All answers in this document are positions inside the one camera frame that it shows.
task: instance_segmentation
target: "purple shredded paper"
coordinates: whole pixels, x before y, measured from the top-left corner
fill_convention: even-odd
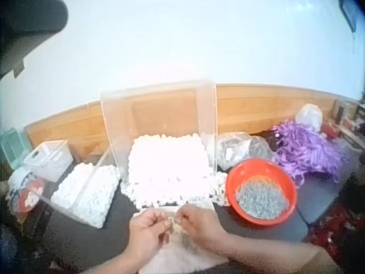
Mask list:
[[[305,181],[309,172],[331,175],[335,182],[345,156],[336,145],[329,142],[309,126],[287,120],[273,130],[278,137],[279,149],[275,153],[277,163],[293,178],[297,188]]]

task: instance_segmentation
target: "hand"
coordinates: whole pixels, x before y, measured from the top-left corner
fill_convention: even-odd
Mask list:
[[[146,265],[163,244],[169,242],[172,222],[164,211],[146,209],[129,222],[129,243],[125,254],[137,260],[139,268]]]
[[[213,210],[191,204],[177,211],[175,222],[187,231],[195,243],[213,252],[218,251],[221,241],[228,234]]]

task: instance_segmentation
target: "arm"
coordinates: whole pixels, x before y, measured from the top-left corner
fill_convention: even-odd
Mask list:
[[[311,244],[227,234],[216,246],[216,253],[268,273],[341,273],[323,248]]]
[[[163,244],[169,242],[172,222],[165,212],[146,209],[129,223],[129,243],[125,251],[83,274],[134,274],[154,257]]]
[[[93,269],[83,272],[83,274],[135,274],[140,268],[140,262],[136,258],[127,253],[122,253]]]
[[[183,206],[176,222],[201,247],[266,273],[341,273],[327,252],[311,244],[248,239],[228,234],[217,214]]]

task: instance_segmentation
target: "white cloth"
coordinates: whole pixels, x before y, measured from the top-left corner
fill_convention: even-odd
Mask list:
[[[212,202],[198,203],[197,206],[214,210]],[[160,207],[169,216],[175,216],[180,207]],[[223,264],[228,259],[217,256],[195,245],[181,226],[174,224],[169,244],[162,247],[157,255],[142,269],[140,274],[191,273]]]

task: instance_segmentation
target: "person's left hand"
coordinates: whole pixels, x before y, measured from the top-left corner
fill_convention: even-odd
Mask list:
[[[169,242],[171,229],[172,222],[164,211],[146,209],[129,222],[129,243],[124,253],[137,260],[139,268],[145,266]]]

